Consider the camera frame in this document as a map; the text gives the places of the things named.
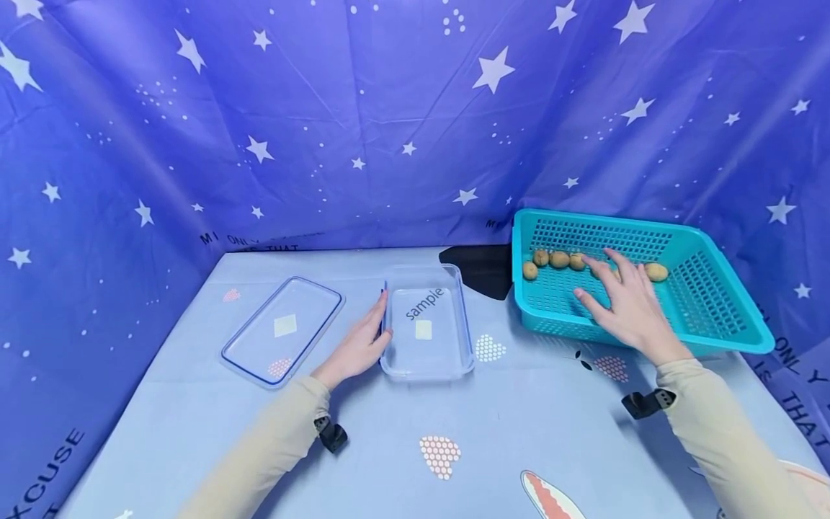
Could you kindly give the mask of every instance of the clear plastic container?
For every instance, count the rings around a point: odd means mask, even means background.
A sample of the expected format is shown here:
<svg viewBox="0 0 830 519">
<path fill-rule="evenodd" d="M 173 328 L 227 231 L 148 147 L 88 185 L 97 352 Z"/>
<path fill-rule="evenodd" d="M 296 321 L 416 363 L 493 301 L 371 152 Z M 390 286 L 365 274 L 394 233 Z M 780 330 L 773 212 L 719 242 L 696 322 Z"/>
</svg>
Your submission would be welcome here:
<svg viewBox="0 0 830 519">
<path fill-rule="evenodd" d="M 401 382 L 460 379 L 473 369 L 461 271 L 454 265 L 397 266 L 386 280 L 383 328 L 392 342 L 380 365 Z"/>
<path fill-rule="evenodd" d="M 296 372 L 340 308 L 338 292 L 303 277 L 290 277 L 222 348 L 232 370 L 268 389 Z"/>
</svg>

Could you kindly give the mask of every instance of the teal plastic basket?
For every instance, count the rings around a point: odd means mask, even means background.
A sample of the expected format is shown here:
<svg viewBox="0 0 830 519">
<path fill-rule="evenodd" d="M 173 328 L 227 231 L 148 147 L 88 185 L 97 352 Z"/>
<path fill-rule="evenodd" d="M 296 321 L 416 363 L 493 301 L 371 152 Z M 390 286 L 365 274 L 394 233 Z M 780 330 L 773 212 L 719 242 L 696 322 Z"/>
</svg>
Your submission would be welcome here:
<svg viewBox="0 0 830 519">
<path fill-rule="evenodd" d="M 722 350 L 766 354 L 775 344 L 758 308 L 726 258 L 702 231 L 670 223 L 644 222 L 541 209 L 522 209 L 513 221 L 513 282 L 522 325 L 529 330 L 610 345 L 621 343 L 600 328 L 574 296 L 581 286 L 610 306 L 590 268 L 541 267 L 529 282 L 522 263 L 538 249 L 583 252 L 606 259 L 604 247 L 633 262 L 658 262 L 669 278 L 654 288 L 671 327 L 697 356 Z"/>
</svg>

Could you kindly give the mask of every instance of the small potato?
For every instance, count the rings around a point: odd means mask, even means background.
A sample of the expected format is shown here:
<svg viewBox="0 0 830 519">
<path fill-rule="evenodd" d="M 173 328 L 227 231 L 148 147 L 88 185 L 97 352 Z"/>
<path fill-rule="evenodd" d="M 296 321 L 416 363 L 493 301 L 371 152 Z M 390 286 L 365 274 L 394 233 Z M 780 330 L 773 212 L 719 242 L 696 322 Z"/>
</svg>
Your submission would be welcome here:
<svg viewBox="0 0 830 519">
<path fill-rule="evenodd" d="M 646 275 L 655 283 L 664 282 L 669 277 L 669 269 L 660 263 L 647 263 Z"/>
<path fill-rule="evenodd" d="M 548 251 L 545 251 L 544 249 L 539 249 L 533 253 L 533 263 L 535 263 L 537 267 L 544 267 L 548 264 L 549 260 Z"/>
<path fill-rule="evenodd" d="M 521 266 L 521 275 L 529 282 L 539 277 L 539 268 L 533 262 L 525 262 Z"/>
<path fill-rule="evenodd" d="M 574 252 L 573 254 L 571 254 L 570 266 L 575 271 L 585 270 L 585 261 L 582 259 L 582 256 L 584 256 L 584 254 L 582 254 L 581 252 Z"/>
<path fill-rule="evenodd" d="M 565 268 L 570 265 L 570 256 L 567 252 L 556 251 L 550 255 L 550 266 L 553 268 Z"/>
</svg>

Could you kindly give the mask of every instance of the black strap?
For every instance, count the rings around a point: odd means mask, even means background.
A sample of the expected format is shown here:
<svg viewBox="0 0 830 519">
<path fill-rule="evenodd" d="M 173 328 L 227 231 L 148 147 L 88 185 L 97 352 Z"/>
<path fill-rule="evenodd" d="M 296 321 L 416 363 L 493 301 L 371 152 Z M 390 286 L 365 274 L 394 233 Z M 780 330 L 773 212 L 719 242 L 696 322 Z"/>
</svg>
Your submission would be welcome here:
<svg viewBox="0 0 830 519">
<path fill-rule="evenodd" d="M 674 404 L 677 395 L 666 389 L 655 389 L 643 396 L 642 393 L 631 393 L 622 399 L 622 405 L 635 420 L 642 420 Z"/>
<path fill-rule="evenodd" d="M 346 431 L 338 424 L 332 424 L 328 416 L 316 419 L 314 426 L 317 428 L 320 442 L 330 453 L 336 453 L 349 439 Z"/>
</svg>

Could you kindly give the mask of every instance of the sleeve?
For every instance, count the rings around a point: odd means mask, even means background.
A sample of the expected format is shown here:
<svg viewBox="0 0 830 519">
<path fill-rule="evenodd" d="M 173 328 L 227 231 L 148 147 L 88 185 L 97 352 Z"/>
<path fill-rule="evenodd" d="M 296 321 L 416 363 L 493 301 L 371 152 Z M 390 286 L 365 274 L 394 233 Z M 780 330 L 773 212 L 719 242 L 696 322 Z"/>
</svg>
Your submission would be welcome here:
<svg viewBox="0 0 830 519">
<path fill-rule="evenodd" d="M 283 474 L 308 454 L 314 420 L 325 416 L 329 391 L 317 379 L 291 382 L 207 475 L 177 519 L 251 519 Z"/>
<path fill-rule="evenodd" d="M 657 385 L 677 395 L 666 410 L 671 428 L 729 519 L 818 519 L 720 376 L 678 360 L 657 368 Z"/>
</svg>

